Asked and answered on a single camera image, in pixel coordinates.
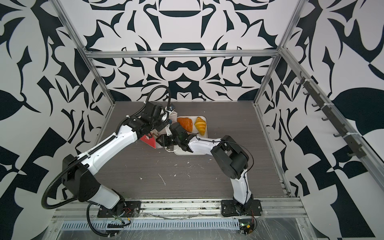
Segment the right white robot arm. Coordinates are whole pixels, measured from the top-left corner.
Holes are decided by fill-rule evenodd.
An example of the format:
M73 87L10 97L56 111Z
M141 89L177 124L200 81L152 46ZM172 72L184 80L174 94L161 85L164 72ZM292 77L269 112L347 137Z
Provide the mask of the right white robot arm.
M235 205L242 211L250 208L253 194L248 183L249 155L233 138L207 139L187 132L180 123L169 126L169 134L162 134L156 142L162 147L177 146L184 152L210 155L221 171L231 179Z

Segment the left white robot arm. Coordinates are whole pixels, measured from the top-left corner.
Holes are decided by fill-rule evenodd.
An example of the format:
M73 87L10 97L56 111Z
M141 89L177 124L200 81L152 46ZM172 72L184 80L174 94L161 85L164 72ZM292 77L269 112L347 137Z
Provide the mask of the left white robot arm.
M91 202L107 209L123 203L123 197L98 182L95 175L115 155L151 131L161 131L168 124L171 107L147 102L140 111L121 120L108 138L74 160L63 160L63 168L73 165L61 177L62 184L79 202Z

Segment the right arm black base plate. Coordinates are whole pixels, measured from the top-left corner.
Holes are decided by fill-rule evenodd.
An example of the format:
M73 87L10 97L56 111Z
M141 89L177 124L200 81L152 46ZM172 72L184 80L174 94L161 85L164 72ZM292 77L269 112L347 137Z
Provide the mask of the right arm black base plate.
M223 217L261 216L263 209L260 200L250 199L245 205L236 200L221 200L221 214Z

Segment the yellow fake croissant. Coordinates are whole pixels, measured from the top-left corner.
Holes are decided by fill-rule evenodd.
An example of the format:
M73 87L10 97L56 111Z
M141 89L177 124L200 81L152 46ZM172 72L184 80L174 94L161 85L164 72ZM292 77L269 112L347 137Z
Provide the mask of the yellow fake croissant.
M201 117L197 117L195 121L195 128L201 136L204 136L207 130L207 122Z

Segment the orange fake puff pastry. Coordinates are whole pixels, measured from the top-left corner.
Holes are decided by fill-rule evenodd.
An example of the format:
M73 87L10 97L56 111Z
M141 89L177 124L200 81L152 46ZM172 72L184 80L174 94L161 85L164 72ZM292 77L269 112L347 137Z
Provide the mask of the orange fake puff pastry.
M193 120L190 118L177 118L177 122L181 125L181 127L187 132L193 132Z

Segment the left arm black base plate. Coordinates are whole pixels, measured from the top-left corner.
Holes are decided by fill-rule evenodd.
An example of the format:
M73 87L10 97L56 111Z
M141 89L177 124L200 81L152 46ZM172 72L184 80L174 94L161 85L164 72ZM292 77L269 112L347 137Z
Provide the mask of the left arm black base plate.
M107 209L104 206L100 206L99 212L97 214L98 218L130 218L140 213L141 211L141 201L125 201L124 203L120 201L112 209Z

